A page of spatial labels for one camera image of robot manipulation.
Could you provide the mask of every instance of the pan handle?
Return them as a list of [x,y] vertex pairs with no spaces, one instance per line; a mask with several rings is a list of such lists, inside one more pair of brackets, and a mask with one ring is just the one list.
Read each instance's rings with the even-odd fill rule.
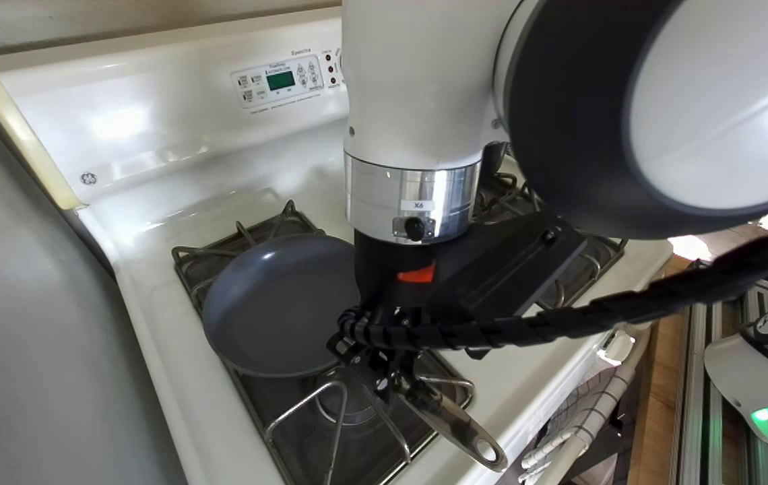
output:
[[446,398],[429,384],[411,380],[402,388],[402,398],[437,435],[450,440],[481,467],[492,473],[504,473],[508,467],[508,458],[500,446],[479,424],[475,424],[467,411],[460,411],[453,398]]

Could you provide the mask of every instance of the black frying pan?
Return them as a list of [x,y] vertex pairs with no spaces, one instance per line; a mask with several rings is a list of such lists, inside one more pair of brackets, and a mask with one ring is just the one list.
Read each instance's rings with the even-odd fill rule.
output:
[[359,301],[352,248],[326,234],[277,238],[239,253],[202,308],[213,350],[236,373],[300,378],[335,365],[326,350]]

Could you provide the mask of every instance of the black cable bundle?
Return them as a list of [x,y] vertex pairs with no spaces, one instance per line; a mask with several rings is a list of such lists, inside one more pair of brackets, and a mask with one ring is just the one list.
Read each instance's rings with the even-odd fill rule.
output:
[[644,292],[612,293],[584,308],[547,310],[533,319],[496,319],[460,324],[394,327],[391,319],[356,314],[343,320],[343,335],[366,349],[419,350],[419,349],[500,349],[542,346],[557,336],[588,336],[616,324],[650,324],[686,305],[710,305],[743,293],[768,279],[768,238],[741,245],[709,266],[670,274]]

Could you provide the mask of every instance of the gas stove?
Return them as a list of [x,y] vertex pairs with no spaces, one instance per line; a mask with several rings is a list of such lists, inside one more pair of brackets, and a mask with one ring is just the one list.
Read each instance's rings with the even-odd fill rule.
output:
[[[192,284],[189,297],[172,260],[178,245],[208,248],[233,234],[236,221],[252,234],[252,226],[277,215],[289,200],[329,238],[352,238],[343,173],[347,93],[336,59],[339,9],[0,54],[0,124],[54,204],[105,253],[194,485],[279,482],[277,467],[289,458],[269,454],[267,436],[302,440],[286,432],[302,413],[322,420],[339,416],[330,396],[339,393],[339,380],[349,378],[330,380],[330,396],[317,393],[293,416],[286,413],[302,405],[300,393],[313,393],[329,378],[291,384],[293,396],[273,411],[252,411],[248,402],[267,398],[269,384],[239,384],[242,378],[211,350],[194,310],[204,300],[204,284]],[[297,87],[267,85],[286,71],[297,72]],[[500,198],[479,210],[530,210],[530,203],[518,198],[520,180],[496,190]],[[578,266],[592,284],[599,260],[622,260],[578,301],[642,285],[669,257],[666,242],[631,242],[620,253],[620,245],[596,239],[592,252],[599,257],[582,260]],[[561,292],[538,297],[547,308],[574,301],[584,285],[553,289]],[[481,362],[438,354],[438,367],[475,384],[469,416],[518,455],[557,405],[600,367],[596,350],[604,343],[599,335],[504,349]],[[444,380],[456,380],[450,385],[460,388],[457,398],[467,402],[464,384],[450,374]],[[326,474],[329,467],[317,462],[329,458],[313,462],[314,468],[308,474]],[[457,448],[434,440],[397,482],[496,477]]]

